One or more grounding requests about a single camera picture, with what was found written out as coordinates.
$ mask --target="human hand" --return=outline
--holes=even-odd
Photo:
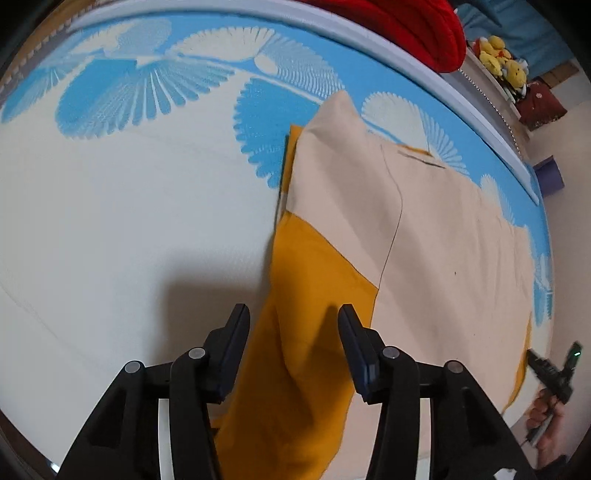
[[[564,421],[564,404],[559,402],[555,396],[549,397],[548,391],[543,389],[538,394],[538,398],[532,403],[529,418],[525,422],[528,430],[539,427],[548,418],[548,409],[550,407],[553,409],[554,417],[535,446],[538,450],[538,469],[545,467],[558,458],[556,444]]]

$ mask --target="bed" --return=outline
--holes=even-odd
[[[7,80],[0,407],[56,464],[128,360],[176,358],[237,301],[256,317],[285,136],[340,89],[368,129],[428,150],[528,228],[532,347],[547,352],[535,175],[443,79],[362,27],[293,2],[127,0],[63,25]],[[509,425],[536,388],[528,374]]]

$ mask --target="yellow plush toy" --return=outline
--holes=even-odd
[[[479,38],[478,43],[480,44],[479,53],[482,51],[485,51],[486,53],[488,53],[489,55],[492,55],[493,57],[496,57],[497,54],[499,53],[499,51],[497,49],[495,49],[492,46],[491,42],[489,42],[485,37]]]
[[[488,38],[481,37],[478,39],[478,47],[475,49],[476,55],[480,57],[480,52],[485,51],[489,55],[498,59],[511,59],[511,52],[505,48],[505,42],[501,37],[492,35]]]
[[[507,60],[502,69],[503,77],[515,90],[521,90],[527,83],[527,75],[522,65],[515,60]]]
[[[485,51],[480,52],[480,61],[484,67],[495,77],[502,76],[499,60]]]
[[[491,47],[495,50],[502,50],[505,48],[505,42],[501,37],[497,37],[496,35],[491,35],[488,37],[488,43],[491,44]]]

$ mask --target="pillowcase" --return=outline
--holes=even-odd
[[[515,104],[521,114],[519,121],[530,130],[554,122],[566,115],[566,108],[542,80],[528,83],[525,98]]]

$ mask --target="dark red cushion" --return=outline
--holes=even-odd
[[[466,39],[446,0],[301,0],[345,17],[403,48],[439,73],[466,57]]]
[[[554,122],[566,115],[566,108],[542,80],[527,84],[525,98],[515,104],[521,114],[519,121],[530,130]]]

